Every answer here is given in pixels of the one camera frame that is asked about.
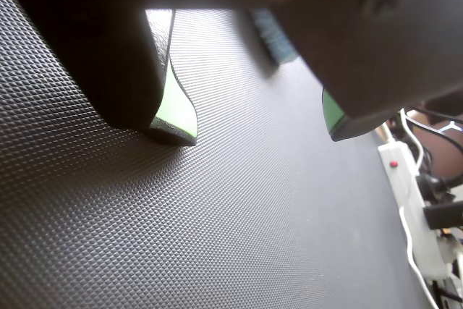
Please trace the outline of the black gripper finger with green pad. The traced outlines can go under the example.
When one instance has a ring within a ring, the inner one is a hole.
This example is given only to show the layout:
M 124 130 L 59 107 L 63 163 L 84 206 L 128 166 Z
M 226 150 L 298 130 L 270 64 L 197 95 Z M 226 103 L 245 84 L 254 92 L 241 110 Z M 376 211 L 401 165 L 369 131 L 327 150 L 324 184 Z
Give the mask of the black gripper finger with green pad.
M 173 146 L 197 142 L 197 113 L 171 63 L 176 12 L 144 0 L 18 0 L 112 127 Z
M 462 0 L 267 0 L 343 111 L 335 141 L 462 87 Z

